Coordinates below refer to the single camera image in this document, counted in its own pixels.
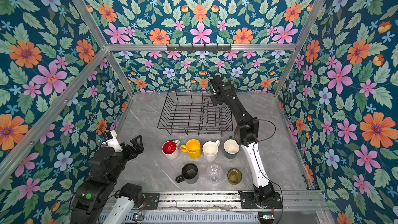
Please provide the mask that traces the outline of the white mug red inside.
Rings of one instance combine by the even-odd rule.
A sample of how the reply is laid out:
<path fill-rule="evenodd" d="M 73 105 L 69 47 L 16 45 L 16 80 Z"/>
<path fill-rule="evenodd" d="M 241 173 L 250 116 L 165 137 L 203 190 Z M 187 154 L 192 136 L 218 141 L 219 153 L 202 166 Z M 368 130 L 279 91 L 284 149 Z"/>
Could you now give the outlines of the white mug red inside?
<path fill-rule="evenodd" d="M 162 152 L 169 160 L 174 160 L 179 156 L 180 140 L 167 141 L 162 146 Z"/>

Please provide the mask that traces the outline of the yellow mug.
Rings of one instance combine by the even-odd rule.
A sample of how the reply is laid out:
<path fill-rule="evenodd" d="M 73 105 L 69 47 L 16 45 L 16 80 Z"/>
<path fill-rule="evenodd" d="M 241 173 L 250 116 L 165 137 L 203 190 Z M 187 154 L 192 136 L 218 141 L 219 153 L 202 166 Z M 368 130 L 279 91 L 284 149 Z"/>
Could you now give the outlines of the yellow mug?
<path fill-rule="evenodd" d="M 181 145 L 180 150 L 187 153 L 191 159 L 197 159 L 201 156 L 201 144 L 195 139 L 188 141 L 185 145 Z"/>

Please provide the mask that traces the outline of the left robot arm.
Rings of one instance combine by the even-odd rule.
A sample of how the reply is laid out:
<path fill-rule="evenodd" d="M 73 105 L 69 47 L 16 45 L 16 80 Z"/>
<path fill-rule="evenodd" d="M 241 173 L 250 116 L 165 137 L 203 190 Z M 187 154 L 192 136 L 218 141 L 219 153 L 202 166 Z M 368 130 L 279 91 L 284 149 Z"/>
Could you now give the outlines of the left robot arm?
<path fill-rule="evenodd" d="M 71 224 L 95 224 L 127 162 L 144 151 L 141 135 L 126 144 L 118 142 L 115 131 L 107 131 L 100 141 L 100 148 L 89 160 L 90 176 L 78 187 L 71 203 Z"/>

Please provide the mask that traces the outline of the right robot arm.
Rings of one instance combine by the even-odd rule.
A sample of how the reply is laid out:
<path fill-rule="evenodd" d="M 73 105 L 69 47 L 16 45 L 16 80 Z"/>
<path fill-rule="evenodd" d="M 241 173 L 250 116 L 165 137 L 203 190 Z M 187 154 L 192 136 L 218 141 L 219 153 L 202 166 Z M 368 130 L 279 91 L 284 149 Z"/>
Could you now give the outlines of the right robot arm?
<path fill-rule="evenodd" d="M 266 173 L 259 152 L 259 143 L 261 142 L 258 139 L 259 119 L 253 117 L 245 109 L 230 82 L 224 82 L 220 75 L 214 76 L 210 81 L 212 104 L 214 106 L 226 104 L 235 118 L 234 137 L 249 162 L 254 186 L 254 202 L 259 207 L 268 206 L 275 199 L 276 192 Z"/>

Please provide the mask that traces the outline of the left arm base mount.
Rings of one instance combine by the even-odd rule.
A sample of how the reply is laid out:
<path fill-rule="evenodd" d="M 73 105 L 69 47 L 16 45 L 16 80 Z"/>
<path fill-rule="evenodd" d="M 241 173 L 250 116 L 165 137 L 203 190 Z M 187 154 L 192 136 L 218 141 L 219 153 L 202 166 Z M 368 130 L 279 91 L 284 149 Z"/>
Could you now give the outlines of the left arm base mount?
<path fill-rule="evenodd" d="M 157 210 L 160 203 L 160 194 L 159 193 L 143 193 L 143 203 L 140 205 L 139 210 Z"/>

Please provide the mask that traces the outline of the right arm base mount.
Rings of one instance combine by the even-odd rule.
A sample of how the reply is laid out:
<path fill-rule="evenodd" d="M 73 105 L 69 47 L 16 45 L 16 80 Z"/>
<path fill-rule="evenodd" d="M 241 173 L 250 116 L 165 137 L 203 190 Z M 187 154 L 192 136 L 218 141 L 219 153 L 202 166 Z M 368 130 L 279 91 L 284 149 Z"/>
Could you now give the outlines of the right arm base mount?
<path fill-rule="evenodd" d="M 258 192 L 238 191 L 240 204 L 243 209 L 282 209 L 283 201 L 279 193 L 262 196 Z"/>

